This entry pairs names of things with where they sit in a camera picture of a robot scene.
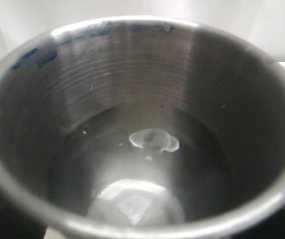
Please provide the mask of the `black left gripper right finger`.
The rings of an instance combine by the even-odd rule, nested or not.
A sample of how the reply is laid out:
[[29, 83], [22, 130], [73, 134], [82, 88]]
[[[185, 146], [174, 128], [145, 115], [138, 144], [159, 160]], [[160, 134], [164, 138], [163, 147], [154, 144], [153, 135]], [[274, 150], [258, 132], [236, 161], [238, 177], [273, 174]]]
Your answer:
[[244, 232], [246, 239], [285, 239], [285, 206], [258, 226]]

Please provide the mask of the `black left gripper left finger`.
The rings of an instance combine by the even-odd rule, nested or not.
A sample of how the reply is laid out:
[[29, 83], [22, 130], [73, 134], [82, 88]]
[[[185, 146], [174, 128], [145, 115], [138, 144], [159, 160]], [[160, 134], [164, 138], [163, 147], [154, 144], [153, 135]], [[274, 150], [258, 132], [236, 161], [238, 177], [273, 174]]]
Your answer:
[[0, 239], [42, 239], [46, 227], [11, 205], [0, 195]]

